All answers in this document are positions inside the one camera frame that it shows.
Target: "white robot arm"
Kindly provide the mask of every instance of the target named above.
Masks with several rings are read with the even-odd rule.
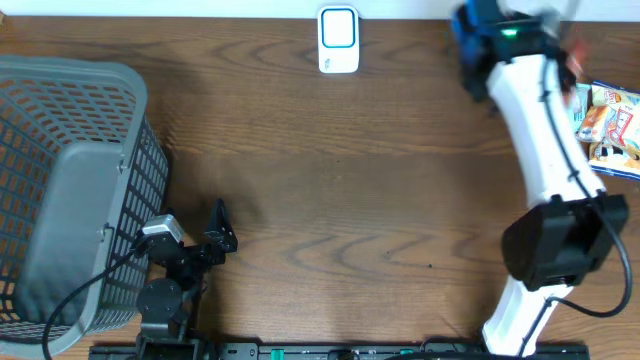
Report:
[[[551,201],[554,195],[562,200],[580,200],[585,195],[573,180],[561,150],[555,141],[544,103],[541,101],[541,74],[544,55],[517,57],[511,63],[497,63],[487,86],[491,98],[500,108],[509,128],[520,167],[524,175],[529,208]],[[580,171],[580,178],[591,196],[604,192],[602,181],[591,171],[582,149],[571,131],[562,103],[558,66],[551,61],[547,71],[549,102],[553,121],[571,158]],[[528,291],[522,281],[509,276],[500,303],[487,321],[482,334],[493,354],[518,355],[522,341],[533,326],[539,310],[550,296],[564,298],[573,287],[564,284],[545,286]],[[535,343],[557,303],[545,312],[522,355],[535,352]]]
[[[621,196],[606,195],[570,128],[561,86],[568,71],[559,61],[566,54],[548,19],[505,16],[496,0],[468,0],[453,20],[465,87],[476,100],[490,96],[504,116],[530,209],[502,239],[509,276],[482,329],[496,355],[535,352],[558,299],[597,270],[611,248],[600,215],[617,234],[628,216]]]

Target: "wood grain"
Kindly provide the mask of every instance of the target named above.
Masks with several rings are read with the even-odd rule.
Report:
[[[506,278],[501,233],[526,211],[502,118],[461,89],[445,22],[363,21],[360,70],[339,76],[317,69],[315,26],[8,18],[0,52],[121,62],[144,77],[149,118],[172,155],[168,204],[200,241],[222,197],[240,239],[209,278],[199,326],[213,338],[476,336]],[[640,25],[579,28],[589,75],[640,87]],[[604,180],[627,195],[624,240],[637,268],[638,187]],[[612,254],[571,299],[609,308],[621,284]],[[138,326],[87,337],[60,358],[133,342]],[[584,341],[594,359],[636,359],[638,297],[606,320],[560,308],[542,338]]]

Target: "white wall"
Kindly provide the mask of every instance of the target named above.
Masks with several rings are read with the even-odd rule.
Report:
[[[363,19],[448,19],[463,0],[0,0],[7,15],[314,18],[327,4],[353,5]],[[518,7],[567,0],[502,0]],[[582,0],[576,20],[640,21],[640,0]]]

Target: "chip bag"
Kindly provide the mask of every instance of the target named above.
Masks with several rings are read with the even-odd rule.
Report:
[[[589,91],[591,91],[591,85],[576,84],[575,90],[572,91],[567,99],[567,115],[569,116],[569,123],[574,133],[580,130],[580,126],[587,116]]]
[[[635,107],[640,103],[640,96],[624,90],[593,84],[591,86],[593,106],[610,106],[618,110],[620,106]]]
[[[609,130],[609,124],[615,122],[616,116],[617,112],[609,106],[591,107],[576,137],[580,141],[601,142]]]
[[[640,151],[640,119],[638,109],[628,105],[621,105],[616,112],[614,121],[607,125],[607,139],[614,145],[624,147],[632,152]]]
[[[602,174],[640,181],[640,157],[613,144],[591,144],[589,165]]]

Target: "wire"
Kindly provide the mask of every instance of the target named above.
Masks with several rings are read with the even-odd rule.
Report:
[[[396,355],[385,360],[435,360],[435,359],[473,359],[473,360],[514,360],[513,356],[494,355],[482,352],[419,352],[411,354]]]
[[[60,315],[64,307],[67,306],[67,304],[71,302],[71,300],[73,300],[74,297],[78,296],[78,294],[80,294],[82,291],[87,289],[89,286],[105,278],[107,275],[114,272],[120,266],[124,265],[124,263],[126,263],[127,260],[129,260],[134,254],[135,254],[135,249],[131,248],[126,255],[124,255],[122,258],[116,261],[113,265],[105,269],[103,272],[94,276],[91,280],[87,281],[86,283],[82,284],[82,286],[75,289],[71,294],[69,294],[69,296],[67,296],[64,300],[62,300],[62,302],[58,305],[58,307],[56,307],[56,309],[53,311],[51,316],[49,316],[49,320],[47,320],[47,324],[44,327],[44,332],[42,333],[42,352],[44,353],[44,358],[46,360],[51,360],[51,353],[49,352],[49,334],[51,333],[53,322],[55,321],[56,317]]]
[[[545,112],[547,113],[547,118],[549,120],[551,130],[553,131],[553,135],[556,139],[556,142],[558,143],[558,147],[560,148],[562,157],[564,158],[567,164],[567,168],[569,168],[569,178],[570,179],[573,178],[576,184],[578,184],[578,187],[580,187],[580,190],[584,193],[585,198],[589,201],[589,204],[593,208],[594,212],[596,213],[598,218],[600,218],[600,221],[602,222],[605,230],[611,237],[611,240],[613,241],[613,243],[616,246],[616,249],[618,250],[618,254],[620,255],[620,261],[622,262],[625,284],[624,284],[624,293],[622,294],[620,303],[618,303],[618,305],[615,308],[609,311],[590,310],[572,301],[569,301],[567,299],[558,298],[554,296],[547,298],[544,302],[542,309],[540,309],[538,316],[533,322],[533,325],[527,332],[527,335],[522,339],[522,345],[520,346],[520,351],[518,352],[519,357],[523,355],[524,350],[527,344],[529,343],[529,340],[531,340],[531,337],[533,336],[533,333],[535,332],[536,328],[540,324],[540,321],[542,321],[542,318],[547,312],[547,309],[551,307],[554,301],[559,304],[566,305],[582,314],[585,314],[591,317],[608,318],[608,317],[616,316],[620,312],[622,312],[622,310],[624,310],[624,308],[629,304],[629,301],[631,300],[631,294],[633,292],[633,271],[631,270],[631,262],[629,261],[629,254],[627,253],[627,249],[624,246],[622,239],[620,239],[620,237],[618,236],[617,231],[613,228],[609,220],[605,217],[604,213],[600,209],[600,205],[596,203],[595,199],[591,196],[587,188],[582,183],[582,180],[580,180],[580,177],[579,177],[580,172],[573,166],[573,163],[569,158],[569,154],[567,153],[567,149],[564,147],[564,144],[562,143],[562,140],[560,138],[560,133],[558,131],[555,120],[553,118],[553,113],[551,111],[551,105],[549,104],[550,92],[547,88],[547,70],[549,68],[550,58],[551,58],[551,54],[546,54],[546,59],[542,67],[542,100],[544,103]]]
[[[352,351],[340,356],[338,360],[360,360],[360,355],[355,351]]]
[[[460,352],[460,350],[458,350],[458,348],[456,347],[456,344],[450,341],[450,338],[447,338],[446,336],[431,336],[426,338],[422,344],[420,344],[420,352],[425,352],[426,351],[426,346],[428,344],[434,343],[434,342],[445,342],[448,343],[449,345],[451,345],[453,347],[453,349],[456,352]]]

